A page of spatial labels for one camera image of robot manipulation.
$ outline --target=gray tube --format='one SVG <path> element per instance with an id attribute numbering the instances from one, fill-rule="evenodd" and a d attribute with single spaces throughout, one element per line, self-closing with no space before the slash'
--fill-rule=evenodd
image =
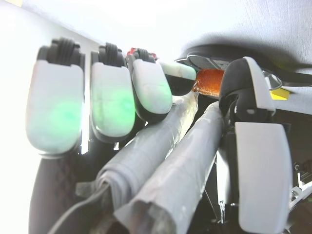
<path id="1" fill-rule="evenodd" d="M 98 173 L 97 188 L 104 182 L 110 185 L 114 209 L 138 193 L 192 124 L 197 112 L 197 95 L 190 92 L 173 100 L 162 122 L 147 125 Z"/>
<path id="2" fill-rule="evenodd" d="M 204 191 L 223 132 L 211 104 L 140 192 L 115 212 L 134 234 L 185 234 Z"/>

